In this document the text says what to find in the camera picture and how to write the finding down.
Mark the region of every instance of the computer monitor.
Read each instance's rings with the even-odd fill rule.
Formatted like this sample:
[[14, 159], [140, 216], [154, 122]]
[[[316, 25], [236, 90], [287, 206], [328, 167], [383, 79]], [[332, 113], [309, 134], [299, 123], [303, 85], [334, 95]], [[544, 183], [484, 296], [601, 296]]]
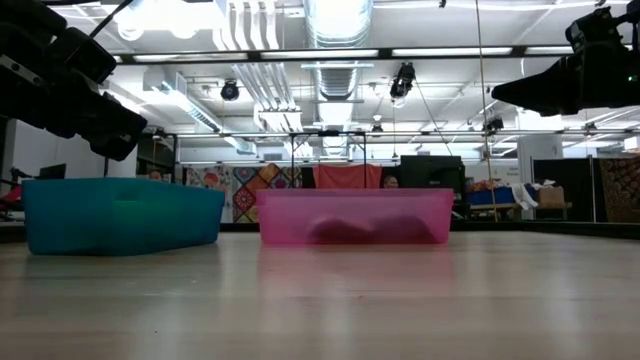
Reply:
[[39, 180], [64, 179], [67, 172], [67, 164], [44, 167], [40, 169]]

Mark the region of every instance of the ceiling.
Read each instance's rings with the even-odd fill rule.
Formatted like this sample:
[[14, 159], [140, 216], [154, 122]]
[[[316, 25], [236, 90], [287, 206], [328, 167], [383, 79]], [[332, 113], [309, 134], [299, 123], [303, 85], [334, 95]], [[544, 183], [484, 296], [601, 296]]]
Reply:
[[[594, 6], [558, 8], [553, 10], [522, 11], [523, 6], [531, 5], [572, 5], [589, 3], [585, 0], [533, 0], [505, 1], [480, 0], [483, 7], [498, 6], [500, 11], [485, 9], [480, 11], [480, 29], [483, 46], [511, 46], [519, 44], [563, 45], [564, 31], [570, 23], [593, 11]], [[614, 15], [624, 13], [624, 5], [620, 1], [608, 1]], [[444, 46], [478, 46], [478, 23], [474, 1], [449, 1], [444, 9], [437, 8], [438, 1], [374, 1], [371, 29], [368, 36], [368, 47], [444, 47]], [[280, 47], [283, 49], [300, 49], [307, 47], [305, 18], [302, 1], [278, 0], [276, 2], [276, 33]], [[64, 15], [70, 26], [90, 32], [97, 22], [107, 13], [99, 3], [76, 7], [56, 8]], [[630, 26], [619, 27], [625, 42], [630, 42]], [[158, 53], [182, 51], [217, 51], [211, 30], [199, 30], [190, 39], [178, 39], [169, 31], [146, 31], [136, 41], [125, 41], [120, 38], [117, 25], [108, 25], [97, 40], [111, 53]], [[433, 114], [438, 127], [443, 130], [467, 129], [469, 126], [481, 128], [484, 117], [481, 111], [494, 101], [486, 93], [487, 87], [522, 78], [546, 70], [557, 58], [527, 59], [485, 59], [483, 70], [477, 59], [465, 60], [419, 60], [414, 61], [416, 82], [418, 86], [409, 93], [406, 105], [393, 108], [388, 96], [390, 79], [398, 71], [401, 61], [371, 61], [373, 68], [361, 71], [357, 100], [354, 105], [351, 129], [369, 130], [373, 116], [382, 116], [385, 131], [395, 128], [397, 131], [418, 131], [434, 128], [429, 113]], [[315, 86], [310, 71], [301, 69], [302, 63], [286, 62], [285, 72], [293, 90], [296, 104], [302, 111], [301, 123], [311, 129], [319, 121], [316, 103]], [[256, 132], [260, 129], [253, 120], [254, 101], [241, 87], [240, 98], [233, 102], [225, 102], [219, 96], [220, 87], [225, 79], [235, 78], [230, 64], [201, 65], [154, 65], [154, 66], [120, 66], [110, 81], [126, 92], [142, 109], [142, 115], [151, 123], [167, 128], [169, 131], [198, 131], [195, 121], [180, 108], [167, 103], [166, 99], [142, 91], [143, 74], [149, 68], [163, 67], [167, 74], [181, 73], [188, 82], [189, 95], [199, 101], [206, 111], [214, 114], [224, 122], [225, 131]], [[370, 87], [375, 83], [378, 91], [386, 96], [377, 95]], [[208, 95], [202, 91], [208, 86]], [[623, 113], [629, 109], [619, 109]], [[610, 113], [610, 109], [593, 109], [582, 111], [575, 116], [562, 119], [565, 127], [580, 128], [585, 121]], [[505, 120], [506, 128], [515, 128], [516, 109], [505, 103], [497, 102], [487, 111], [488, 116], [500, 115]], [[640, 125], [640, 112], [629, 112], [609, 121], [602, 128], [627, 128]], [[601, 146], [609, 146], [622, 140], [623, 137], [608, 136], [602, 139]], [[468, 142], [477, 144], [481, 138], [447, 138], [448, 142]], [[497, 136], [495, 142], [505, 140]], [[574, 136], [566, 141], [580, 141], [583, 137]], [[515, 138], [506, 139], [501, 144], [513, 146]], [[370, 143], [441, 143], [437, 137], [380, 137], [370, 139]], [[230, 146], [220, 139], [184, 142], [183, 146]]]

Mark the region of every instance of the person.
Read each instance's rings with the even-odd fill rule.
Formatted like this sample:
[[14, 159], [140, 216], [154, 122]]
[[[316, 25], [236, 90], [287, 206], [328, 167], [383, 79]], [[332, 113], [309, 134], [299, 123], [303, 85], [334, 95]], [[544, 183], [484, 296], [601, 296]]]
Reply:
[[397, 189], [400, 187], [398, 185], [398, 179], [393, 175], [389, 175], [384, 178], [384, 182], [382, 184], [385, 189]]
[[153, 170], [149, 171], [149, 180], [163, 181], [162, 180], [162, 173], [160, 172], [160, 170], [153, 169]]

